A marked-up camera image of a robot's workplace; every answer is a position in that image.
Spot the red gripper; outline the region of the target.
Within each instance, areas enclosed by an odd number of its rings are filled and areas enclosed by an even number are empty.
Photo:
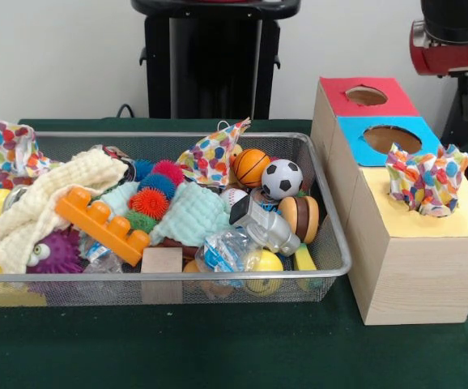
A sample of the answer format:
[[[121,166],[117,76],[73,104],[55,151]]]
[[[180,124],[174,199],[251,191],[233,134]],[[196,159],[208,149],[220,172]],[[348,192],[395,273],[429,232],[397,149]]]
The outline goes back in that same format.
[[[446,44],[430,36],[423,20],[415,20],[410,32],[411,61],[419,75],[450,76],[468,71],[468,43]],[[468,121],[468,73],[459,78],[462,118]]]

